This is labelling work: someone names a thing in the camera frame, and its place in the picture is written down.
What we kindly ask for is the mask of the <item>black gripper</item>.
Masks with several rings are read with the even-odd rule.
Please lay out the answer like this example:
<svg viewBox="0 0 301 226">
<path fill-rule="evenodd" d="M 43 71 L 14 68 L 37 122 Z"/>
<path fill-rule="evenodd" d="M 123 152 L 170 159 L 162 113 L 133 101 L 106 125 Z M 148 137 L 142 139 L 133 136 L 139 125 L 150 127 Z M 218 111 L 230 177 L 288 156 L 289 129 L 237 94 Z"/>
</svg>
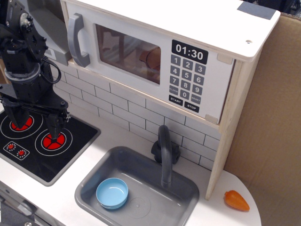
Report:
<svg viewBox="0 0 301 226">
<path fill-rule="evenodd" d="M 57 140 L 70 119 L 68 104 L 53 91 L 61 72 L 54 80 L 51 64 L 5 64 L 5 76 L 11 82 L 2 84 L 0 99 L 5 113 L 17 128 L 29 119 L 29 112 L 45 115 L 52 140 Z"/>
</svg>

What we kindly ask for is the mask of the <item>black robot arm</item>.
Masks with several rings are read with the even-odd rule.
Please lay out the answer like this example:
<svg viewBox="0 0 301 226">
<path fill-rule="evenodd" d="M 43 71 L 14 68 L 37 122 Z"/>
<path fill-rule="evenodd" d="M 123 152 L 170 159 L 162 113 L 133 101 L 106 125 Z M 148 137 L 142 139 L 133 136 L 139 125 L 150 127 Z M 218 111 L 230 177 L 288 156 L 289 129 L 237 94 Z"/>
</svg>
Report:
<svg viewBox="0 0 301 226">
<path fill-rule="evenodd" d="M 0 86 L 0 102 L 18 128 L 25 125 L 31 112 L 43 116 L 56 141 L 71 116 L 67 102 L 53 90 L 61 75 L 53 78 L 50 67 L 57 65 L 45 56 L 46 40 L 19 1 L 0 2 L 0 57 L 10 81 Z"/>
</svg>

